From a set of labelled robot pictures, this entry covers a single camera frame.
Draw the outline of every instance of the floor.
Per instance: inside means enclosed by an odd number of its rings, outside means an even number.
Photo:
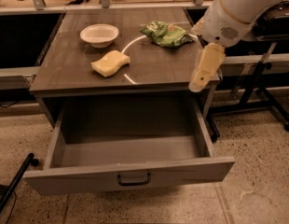
[[[217,94],[215,104],[225,103]],[[289,111],[287,96],[280,101]],[[166,189],[40,196],[23,180],[12,223],[289,223],[289,132],[274,109],[214,116],[217,156],[236,163],[221,183]],[[0,108],[0,184],[7,185],[26,155],[41,164],[52,128],[37,104]],[[7,223],[15,195],[0,215]]]

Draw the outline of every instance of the white bowl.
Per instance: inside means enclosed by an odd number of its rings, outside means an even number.
[[[118,28],[108,24],[95,24],[81,31],[80,37],[96,49],[108,47],[118,36]]]

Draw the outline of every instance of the green plastic bag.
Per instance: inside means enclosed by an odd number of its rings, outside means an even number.
[[[193,42],[185,29],[165,21],[151,21],[141,33],[165,48],[178,48],[185,43]]]

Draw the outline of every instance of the open drawer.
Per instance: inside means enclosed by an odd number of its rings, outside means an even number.
[[[65,100],[43,170],[25,180],[41,195],[222,181],[232,157],[214,157],[188,92]]]

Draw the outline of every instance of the drawer handle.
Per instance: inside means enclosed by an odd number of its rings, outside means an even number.
[[[151,181],[151,174],[150,174],[150,173],[147,173],[147,179],[146,179],[146,181],[144,181],[144,182],[123,183],[122,180],[121,180],[121,176],[120,176],[120,175],[117,176],[117,182],[118,182],[118,184],[119,184],[120,186],[124,186],[124,187],[127,187],[127,186],[146,185],[146,184],[148,184],[150,181]]]

